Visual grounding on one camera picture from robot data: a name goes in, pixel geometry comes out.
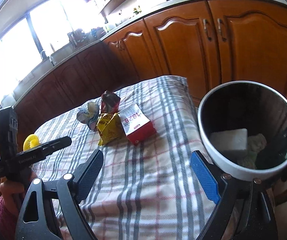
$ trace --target person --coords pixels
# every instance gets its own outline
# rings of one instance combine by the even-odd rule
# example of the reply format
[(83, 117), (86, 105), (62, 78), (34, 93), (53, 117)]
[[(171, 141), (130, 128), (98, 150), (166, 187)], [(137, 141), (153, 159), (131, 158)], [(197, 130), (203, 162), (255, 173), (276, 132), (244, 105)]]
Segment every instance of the person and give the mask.
[[(33, 171), (30, 181), (37, 175)], [(13, 194), (25, 196), (23, 184), (6, 180), (0, 184), (0, 232), (6, 240), (14, 240), (19, 210), (13, 200)]]

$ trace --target white foam block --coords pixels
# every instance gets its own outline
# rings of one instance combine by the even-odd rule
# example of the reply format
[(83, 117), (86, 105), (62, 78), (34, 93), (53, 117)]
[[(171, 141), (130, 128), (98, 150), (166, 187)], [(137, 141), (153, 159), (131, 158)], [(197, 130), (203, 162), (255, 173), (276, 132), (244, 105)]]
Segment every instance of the white foam block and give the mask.
[(213, 132), (211, 144), (229, 160), (236, 160), (247, 155), (247, 129)]

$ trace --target plaid tablecloth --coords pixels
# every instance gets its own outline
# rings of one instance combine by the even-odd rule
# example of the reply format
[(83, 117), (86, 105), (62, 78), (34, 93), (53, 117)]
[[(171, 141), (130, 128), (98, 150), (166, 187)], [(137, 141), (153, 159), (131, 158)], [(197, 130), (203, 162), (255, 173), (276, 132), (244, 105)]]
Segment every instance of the plaid tablecloth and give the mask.
[[(152, 120), (155, 135), (137, 146), (124, 137), (98, 147), (98, 132), (76, 120), (75, 108), (36, 131), (41, 142), (70, 136), (72, 145), (35, 164), (33, 170), (44, 181), (59, 179), (100, 149), (102, 170), (80, 204), (98, 239), (196, 239), (214, 204), (190, 167), (191, 152), (206, 151), (186, 78), (159, 77), (116, 93), (121, 98), (119, 109), (137, 103)], [(92, 101), (100, 104), (101, 98)], [(57, 200), (54, 208), (64, 238), (71, 239)]]

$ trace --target yellow coil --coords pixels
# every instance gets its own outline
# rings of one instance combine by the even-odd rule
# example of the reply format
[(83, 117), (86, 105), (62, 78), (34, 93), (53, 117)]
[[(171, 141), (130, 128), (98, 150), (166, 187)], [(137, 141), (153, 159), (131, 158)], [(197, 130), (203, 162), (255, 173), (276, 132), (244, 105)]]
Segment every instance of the yellow coil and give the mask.
[(39, 138), (35, 134), (29, 135), (23, 143), (23, 150), (29, 150), (33, 147), (40, 145)]

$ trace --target pink sleeve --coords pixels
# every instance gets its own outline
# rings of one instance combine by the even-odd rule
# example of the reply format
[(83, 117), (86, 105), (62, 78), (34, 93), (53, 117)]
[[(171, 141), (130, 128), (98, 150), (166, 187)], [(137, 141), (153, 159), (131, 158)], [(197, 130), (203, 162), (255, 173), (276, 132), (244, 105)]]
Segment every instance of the pink sleeve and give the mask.
[(18, 218), (11, 214), (3, 203), (3, 197), (0, 197), (0, 232), (7, 240), (14, 240)]

